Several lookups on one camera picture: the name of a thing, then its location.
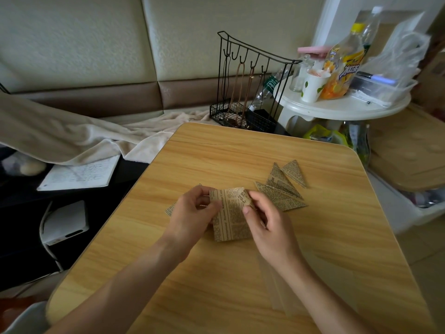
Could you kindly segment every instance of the forearm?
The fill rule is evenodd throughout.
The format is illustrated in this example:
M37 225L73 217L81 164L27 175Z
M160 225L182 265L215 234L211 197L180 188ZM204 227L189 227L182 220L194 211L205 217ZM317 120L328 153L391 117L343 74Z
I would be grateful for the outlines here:
M323 334L377 333L306 262L295 260L281 274Z
M180 259L175 246L160 238L47 334L125 333Z

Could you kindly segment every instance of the brown leather strip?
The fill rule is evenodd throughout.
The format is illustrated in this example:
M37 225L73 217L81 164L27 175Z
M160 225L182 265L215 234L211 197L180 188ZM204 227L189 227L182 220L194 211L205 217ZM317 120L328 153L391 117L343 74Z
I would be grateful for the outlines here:
M226 83L226 98L229 98L233 91L235 84L235 76L228 78ZM258 89L260 76L255 75L252 79L252 84L249 90L248 99L253 99ZM242 88L247 89L249 79L245 77L242 80ZM237 89L234 91L236 98L238 98L238 87L241 85L241 80L238 80ZM220 83L219 100L222 100ZM218 88L218 78L201 78L195 80L176 80L176 81L162 81L159 82L161 90L162 102L164 109L185 108L190 106L203 106L216 103L216 90Z
M109 117L162 110L157 82L80 89L48 90L16 95L90 117Z

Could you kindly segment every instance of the wire basket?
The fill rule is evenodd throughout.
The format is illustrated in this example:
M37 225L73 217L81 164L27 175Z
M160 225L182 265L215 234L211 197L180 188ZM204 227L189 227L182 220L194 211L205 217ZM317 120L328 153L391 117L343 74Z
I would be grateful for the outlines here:
M287 81L293 66L301 60L271 54L224 31L218 35L217 102L210 106L210 117L224 126L273 133ZM283 87L278 87L274 94L276 85L280 84Z

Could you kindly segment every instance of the blue pen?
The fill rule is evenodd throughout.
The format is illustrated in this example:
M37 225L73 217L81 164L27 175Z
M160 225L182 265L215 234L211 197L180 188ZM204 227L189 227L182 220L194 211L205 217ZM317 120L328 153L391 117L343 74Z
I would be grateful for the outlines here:
M397 83L397 80L393 80L391 78L386 78L386 77L379 76L379 75L373 75L368 72L358 71L357 75L368 78L370 80L374 80L378 83L383 83L383 84L388 84L388 85L394 85Z

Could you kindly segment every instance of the paper cup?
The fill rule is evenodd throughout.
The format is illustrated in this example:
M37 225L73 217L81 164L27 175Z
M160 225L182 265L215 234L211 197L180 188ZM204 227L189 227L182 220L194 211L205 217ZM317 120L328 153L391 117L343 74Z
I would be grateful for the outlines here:
M324 85L331 77L331 74L328 71L314 71L320 76L315 76L308 71L308 75L304 80L303 91L301 92L301 99L308 103L314 103L318 100L321 90L323 90Z

